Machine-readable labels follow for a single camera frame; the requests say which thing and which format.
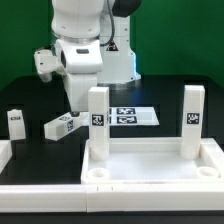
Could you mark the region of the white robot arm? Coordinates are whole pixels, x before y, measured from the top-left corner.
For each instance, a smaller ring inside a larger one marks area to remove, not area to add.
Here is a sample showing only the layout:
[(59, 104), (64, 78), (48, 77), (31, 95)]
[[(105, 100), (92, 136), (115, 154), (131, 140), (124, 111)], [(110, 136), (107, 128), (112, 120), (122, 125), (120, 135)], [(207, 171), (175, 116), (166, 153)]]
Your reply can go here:
[(130, 16), (142, 0), (51, 0), (52, 45), (34, 53), (43, 82), (62, 76), (70, 110), (88, 110), (88, 91), (138, 81), (130, 47)]

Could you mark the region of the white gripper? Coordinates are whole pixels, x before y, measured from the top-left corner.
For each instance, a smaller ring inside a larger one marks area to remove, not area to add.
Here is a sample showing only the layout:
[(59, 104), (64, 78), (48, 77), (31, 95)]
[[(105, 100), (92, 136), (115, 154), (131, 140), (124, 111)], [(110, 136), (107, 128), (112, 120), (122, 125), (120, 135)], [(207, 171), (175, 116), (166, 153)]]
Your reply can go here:
[(59, 59), (48, 49), (37, 50), (34, 60), (37, 73), (43, 82), (50, 82), (53, 72), (61, 75), (72, 117), (79, 117), (80, 112), (88, 110), (88, 91), (97, 85), (96, 74), (67, 73)]

